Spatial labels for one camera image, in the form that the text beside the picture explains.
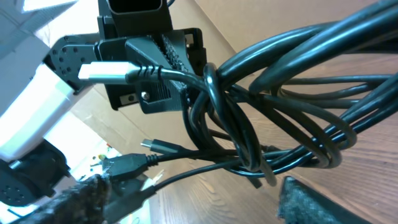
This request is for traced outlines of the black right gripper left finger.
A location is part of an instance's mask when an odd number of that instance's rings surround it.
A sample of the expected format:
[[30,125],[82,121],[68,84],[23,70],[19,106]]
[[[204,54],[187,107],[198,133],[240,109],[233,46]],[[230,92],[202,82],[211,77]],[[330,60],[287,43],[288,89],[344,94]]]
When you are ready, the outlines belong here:
[[104,207],[111,193],[108,175],[95,174],[62,191],[60,195],[19,218],[16,224],[103,223]]

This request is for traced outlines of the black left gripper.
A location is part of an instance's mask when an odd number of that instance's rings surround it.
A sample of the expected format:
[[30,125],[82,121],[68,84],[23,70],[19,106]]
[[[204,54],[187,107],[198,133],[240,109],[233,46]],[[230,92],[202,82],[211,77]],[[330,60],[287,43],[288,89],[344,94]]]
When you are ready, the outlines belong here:
[[174,29],[167,1],[99,1],[94,34],[57,40],[43,63],[79,95],[93,84],[84,68],[105,68],[104,84],[113,110],[139,104],[145,114],[185,111],[199,91],[162,78],[156,66],[200,75],[206,49],[199,28]]

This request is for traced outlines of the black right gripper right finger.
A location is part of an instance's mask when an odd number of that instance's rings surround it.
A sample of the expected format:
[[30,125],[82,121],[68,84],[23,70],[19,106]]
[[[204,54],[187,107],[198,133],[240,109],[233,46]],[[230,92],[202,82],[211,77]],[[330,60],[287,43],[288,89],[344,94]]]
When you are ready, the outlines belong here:
[[296,224],[370,224],[292,176],[284,177],[277,216]]

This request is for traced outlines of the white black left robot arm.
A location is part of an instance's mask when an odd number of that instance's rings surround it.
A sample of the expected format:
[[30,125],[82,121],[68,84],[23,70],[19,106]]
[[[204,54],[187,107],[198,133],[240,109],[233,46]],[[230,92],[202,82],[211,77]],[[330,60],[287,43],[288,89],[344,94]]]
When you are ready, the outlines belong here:
[[1,2],[1,202],[12,207],[54,196],[69,176],[67,158],[45,135],[93,84],[105,86],[112,109],[137,104],[146,114],[179,111],[190,96],[181,82],[127,84],[86,68],[112,61],[117,68],[134,62],[198,73],[206,62],[202,31],[174,29],[170,1],[99,1],[98,32],[45,45],[36,31],[72,6]]

